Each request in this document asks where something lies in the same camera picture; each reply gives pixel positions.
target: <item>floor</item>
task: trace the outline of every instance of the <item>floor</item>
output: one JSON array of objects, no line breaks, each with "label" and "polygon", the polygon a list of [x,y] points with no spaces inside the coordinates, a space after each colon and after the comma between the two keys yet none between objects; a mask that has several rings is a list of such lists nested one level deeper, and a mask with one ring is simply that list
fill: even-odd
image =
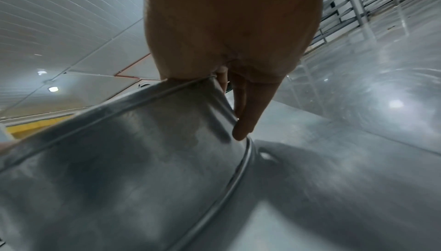
[{"label": "floor", "polygon": [[441,0],[415,0],[307,55],[274,100],[441,154]]}]

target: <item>glossy floor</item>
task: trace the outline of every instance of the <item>glossy floor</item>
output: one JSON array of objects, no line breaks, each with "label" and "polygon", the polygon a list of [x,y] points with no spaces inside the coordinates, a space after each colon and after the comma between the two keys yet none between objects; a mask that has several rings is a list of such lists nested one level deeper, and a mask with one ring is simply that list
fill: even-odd
[{"label": "glossy floor", "polygon": [[319,48],[274,100],[441,153],[441,1],[396,7]]}]

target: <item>gray floor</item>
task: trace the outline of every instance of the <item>gray floor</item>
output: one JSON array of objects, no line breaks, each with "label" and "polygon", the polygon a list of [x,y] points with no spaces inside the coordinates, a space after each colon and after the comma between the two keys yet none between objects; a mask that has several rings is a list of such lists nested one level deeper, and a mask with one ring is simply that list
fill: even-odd
[{"label": "gray floor", "polygon": [[441,153],[441,1],[396,7],[319,48],[274,100]]}]

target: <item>ceiling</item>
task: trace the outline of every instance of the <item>ceiling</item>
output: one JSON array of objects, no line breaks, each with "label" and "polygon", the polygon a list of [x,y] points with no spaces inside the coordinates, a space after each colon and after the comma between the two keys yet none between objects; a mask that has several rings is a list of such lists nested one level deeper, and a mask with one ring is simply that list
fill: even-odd
[{"label": "ceiling", "polygon": [[0,0],[0,119],[92,106],[157,80],[142,17],[143,0]]}]

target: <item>shiny metal surface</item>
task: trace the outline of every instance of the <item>shiny metal surface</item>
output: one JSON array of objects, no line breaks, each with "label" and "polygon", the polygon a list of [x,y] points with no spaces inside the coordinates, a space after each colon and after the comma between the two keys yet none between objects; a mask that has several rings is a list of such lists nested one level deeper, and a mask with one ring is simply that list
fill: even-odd
[{"label": "shiny metal surface", "polygon": [[302,60],[274,100],[441,153],[441,2],[395,8]]},{"label": "shiny metal surface", "polygon": [[228,204],[185,251],[437,251],[441,156],[273,101]]},{"label": "shiny metal surface", "polygon": [[183,245],[241,176],[235,121],[212,79],[167,81],[26,138],[0,156],[1,238],[17,251]]}]

